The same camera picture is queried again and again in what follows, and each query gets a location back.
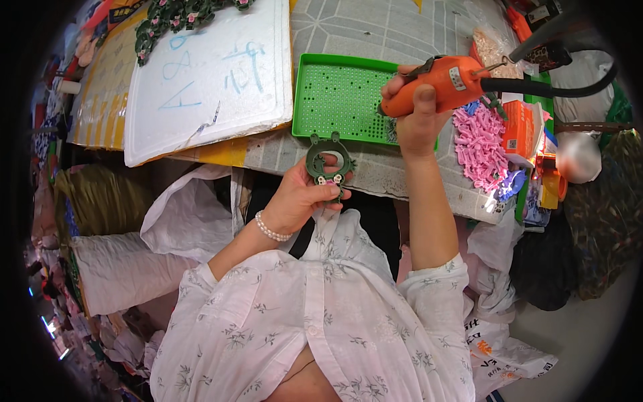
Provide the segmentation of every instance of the orange box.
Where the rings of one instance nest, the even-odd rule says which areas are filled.
[[[520,166],[531,166],[529,161],[534,154],[534,117],[533,112],[519,100],[503,104],[509,120],[504,121],[505,133],[502,147],[508,160]]]

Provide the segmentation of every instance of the plastic bag with printed text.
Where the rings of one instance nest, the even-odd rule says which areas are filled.
[[[509,325],[484,321],[473,311],[464,320],[464,337],[477,401],[517,379],[540,377],[558,362],[557,357],[510,338]]]

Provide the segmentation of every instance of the white styrofoam board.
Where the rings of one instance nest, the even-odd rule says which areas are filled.
[[[125,164],[289,122],[292,88],[287,0],[255,1],[245,12],[228,7],[200,30],[168,32],[132,73]],[[197,132],[217,108],[216,123]]]

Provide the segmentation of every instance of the green plastic toy part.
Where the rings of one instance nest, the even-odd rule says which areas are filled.
[[[340,194],[337,199],[329,201],[331,203],[339,203],[341,197],[344,195],[342,184],[346,180],[346,173],[353,170],[355,160],[350,158],[349,152],[346,147],[340,142],[340,134],[338,131],[333,131],[330,138],[321,140],[317,134],[311,135],[311,148],[306,154],[306,171],[311,175],[316,185],[336,185],[340,188]],[[324,151],[338,152],[344,159],[344,164],[337,172],[324,172],[323,165],[326,162],[324,157],[320,155]]]

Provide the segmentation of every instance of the green plastic tray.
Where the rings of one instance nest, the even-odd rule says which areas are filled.
[[[397,145],[388,139],[388,117],[377,113],[380,88],[397,64],[362,57],[304,53],[294,96],[293,136]]]

